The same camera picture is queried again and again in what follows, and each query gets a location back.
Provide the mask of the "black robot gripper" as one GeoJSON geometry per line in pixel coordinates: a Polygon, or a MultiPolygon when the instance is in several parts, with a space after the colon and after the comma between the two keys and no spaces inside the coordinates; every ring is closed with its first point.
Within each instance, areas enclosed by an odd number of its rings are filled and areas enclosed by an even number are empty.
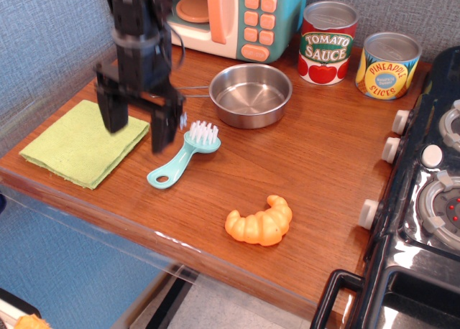
{"type": "Polygon", "coordinates": [[[114,35],[116,63],[95,67],[98,107],[111,133],[128,123],[128,105],[154,108],[151,115],[152,152],[161,153],[175,139],[184,96],[170,82],[173,69],[170,34],[139,40],[114,35]]]}

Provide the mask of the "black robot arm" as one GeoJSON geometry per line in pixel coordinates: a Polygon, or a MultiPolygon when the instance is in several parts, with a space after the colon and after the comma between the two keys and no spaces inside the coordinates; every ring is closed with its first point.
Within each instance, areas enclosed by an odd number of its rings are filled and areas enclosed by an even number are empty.
{"type": "Polygon", "coordinates": [[[183,115],[184,96],[171,84],[173,0],[107,0],[114,18],[117,64],[96,66],[97,101],[112,134],[128,123],[128,106],[151,116],[152,151],[173,142],[183,115]]]}

